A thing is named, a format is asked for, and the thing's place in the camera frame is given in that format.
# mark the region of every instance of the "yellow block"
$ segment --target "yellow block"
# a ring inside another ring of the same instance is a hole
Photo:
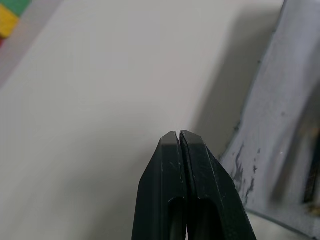
[[[19,18],[0,3],[0,37],[9,37],[18,21]]]

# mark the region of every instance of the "black plastic tool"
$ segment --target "black plastic tool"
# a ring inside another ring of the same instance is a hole
[[[141,177],[132,240],[256,240],[235,185],[202,138],[163,136]]]

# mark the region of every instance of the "green block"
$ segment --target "green block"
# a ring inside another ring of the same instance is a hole
[[[30,2],[31,0],[0,0],[0,4],[3,4],[18,17],[25,11]]]

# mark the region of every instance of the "white wall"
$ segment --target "white wall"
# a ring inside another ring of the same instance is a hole
[[[161,136],[225,149],[281,0],[33,0],[0,49],[0,239],[130,239]]]

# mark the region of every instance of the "colorful object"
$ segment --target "colorful object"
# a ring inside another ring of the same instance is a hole
[[[31,0],[0,0],[0,38],[8,38]]]

